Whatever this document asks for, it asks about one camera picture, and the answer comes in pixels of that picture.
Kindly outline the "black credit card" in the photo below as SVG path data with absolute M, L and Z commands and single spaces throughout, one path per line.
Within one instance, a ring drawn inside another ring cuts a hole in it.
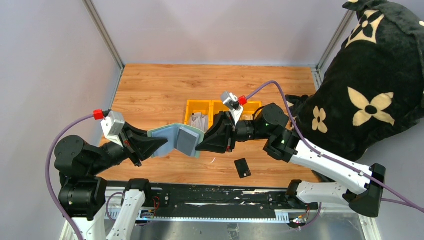
M 237 159 L 234 161 L 238 176 L 240 179 L 250 177 L 252 175 L 245 158 Z

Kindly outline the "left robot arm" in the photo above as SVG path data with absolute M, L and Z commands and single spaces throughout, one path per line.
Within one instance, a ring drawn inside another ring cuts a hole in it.
M 123 145 L 111 141 L 97 147 L 77 135 L 54 144 L 54 167 L 59 171 L 61 184 L 58 204 L 79 240 L 129 240 L 141 207 L 153 199 L 148 179 L 130 179 L 119 215 L 110 232 L 106 232 L 108 181 L 98 174 L 127 159 L 139 167 L 168 142 L 166 138 L 149 137 L 145 130 L 128 123 L 118 138 Z

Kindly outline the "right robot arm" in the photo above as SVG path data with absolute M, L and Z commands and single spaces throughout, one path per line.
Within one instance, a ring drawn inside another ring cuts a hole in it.
M 224 154 L 234 150 L 237 142 L 266 139 L 263 150 L 271 158 L 309 168 L 332 180 L 292 180 L 285 194 L 288 202 L 337 204 L 366 217 L 378 217 L 384 189 L 377 182 L 384 181 L 385 167 L 354 163 L 325 151 L 287 129 L 288 121 L 274 103 L 261 107 L 252 120 L 235 122 L 232 112 L 220 111 L 196 150 Z

